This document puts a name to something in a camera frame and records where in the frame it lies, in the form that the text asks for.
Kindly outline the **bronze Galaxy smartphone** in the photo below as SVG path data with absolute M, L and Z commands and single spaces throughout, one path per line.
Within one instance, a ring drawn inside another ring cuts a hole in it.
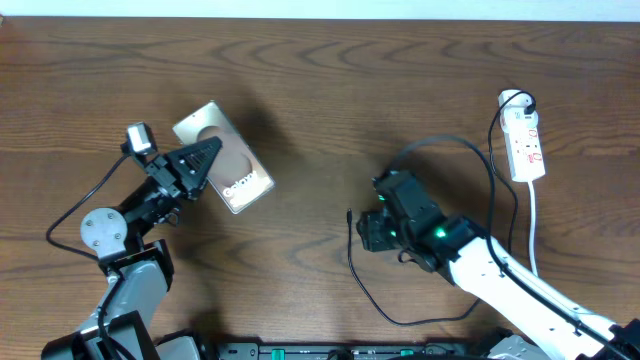
M 239 214 L 275 187 L 275 181 L 215 101 L 173 126 L 183 145 L 212 137 L 222 142 L 208 180 L 233 214 Z

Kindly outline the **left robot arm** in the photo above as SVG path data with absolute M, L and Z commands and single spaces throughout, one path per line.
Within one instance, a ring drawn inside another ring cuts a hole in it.
M 153 144 L 140 150 L 133 140 L 122 144 L 121 158 L 133 159 L 145 181 L 119 205 L 96 208 L 81 223 L 83 254 L 104 273 L 105 294 L 71 334 L 44 346 L 42 358 L 217 358 L 209 342 L 192 330 L 152 340 L 151 321 L 171 288 L 174 266 L 165 240 L 145 242 L 144 237 L 157 225 L 178 223 L 182 203 L 200 196 L 221 148 L 218 137 L 166 154 Z

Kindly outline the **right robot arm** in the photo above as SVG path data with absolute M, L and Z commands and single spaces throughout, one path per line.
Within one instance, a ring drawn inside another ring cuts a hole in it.
M 438 273 L 504 316 L 551 359 L 636 359 L 639 322 L 622 326 L 580 306 L 514 259 L 482 226 L 446 216 L 408 171 L 373 179 L 382 202 L 356 224 L 370 252 Z

